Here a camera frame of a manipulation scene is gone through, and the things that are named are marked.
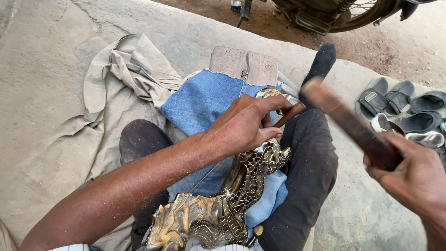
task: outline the motorcycle wheel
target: motorcycle wheel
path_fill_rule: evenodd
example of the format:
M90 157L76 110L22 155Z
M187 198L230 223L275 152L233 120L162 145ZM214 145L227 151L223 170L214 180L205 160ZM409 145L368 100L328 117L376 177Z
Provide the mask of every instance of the motorcycle wheel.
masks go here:
M396 0L357 0L350 8L350 20L335 26L333 24L329 33L344 32L368 25L391 11Z

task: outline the wooden block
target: wooden block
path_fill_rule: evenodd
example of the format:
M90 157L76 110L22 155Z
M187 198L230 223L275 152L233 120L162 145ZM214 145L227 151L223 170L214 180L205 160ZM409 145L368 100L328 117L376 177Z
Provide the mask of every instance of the wooden block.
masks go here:
M277 85L277 58L249 51L248 78L246 82L251 85Z
M241 79L242 71L248 69L246 51L224 46L216 46L211 54L209 70L221 72L232 78Z
M211 54L209 70L245 80L250 85L277 85L277 58L260 53L216 46Z

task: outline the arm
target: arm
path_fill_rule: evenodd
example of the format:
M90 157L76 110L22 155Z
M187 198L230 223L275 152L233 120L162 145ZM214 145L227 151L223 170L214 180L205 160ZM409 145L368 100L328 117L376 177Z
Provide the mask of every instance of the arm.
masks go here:
M426 230L428 251L446 245L446 172L437 153L399 134L382 133L403 156L393 172L380 170L364 157L369 175L397 201L418 214Z
M70 244L93 244L181 178L280 137L279 128L269 127L269 112L289 107L291 104L282 96L254 99L243 95L235 99L208 130L115 169L72 192L32 228L20 250L46 251Z

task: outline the motorcycle footrest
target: motorcycle footrest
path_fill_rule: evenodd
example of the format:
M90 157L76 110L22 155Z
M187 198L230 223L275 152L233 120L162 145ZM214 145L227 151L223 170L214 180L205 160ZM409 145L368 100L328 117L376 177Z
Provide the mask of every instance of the motorcycle footrest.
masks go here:
M310 14L306 13L304 10L300 9L296 16L296 24L302 26L309 30L312 30L322 36L328 34L330 30L331 23L326 23L320 19L317 19Z

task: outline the concrete platform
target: concrete platform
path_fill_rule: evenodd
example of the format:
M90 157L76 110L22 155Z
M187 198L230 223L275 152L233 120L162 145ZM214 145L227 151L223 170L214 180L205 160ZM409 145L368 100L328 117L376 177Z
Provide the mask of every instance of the concrete platform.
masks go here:
M22 0L0 42L1 173L52 128L83 112L82 82L91 59L128 33L145 33L182 76L209 67L212 49L222 45L277 58L279 70L300 85L316 54L149 0ZM378 76L338 60L326 83L353 108ZM313 250L424 249L419 217L368 177L362 152L336 125L330 126L338 179L316 224ZM20 243L26 233L16 232L8 218L1 220Z

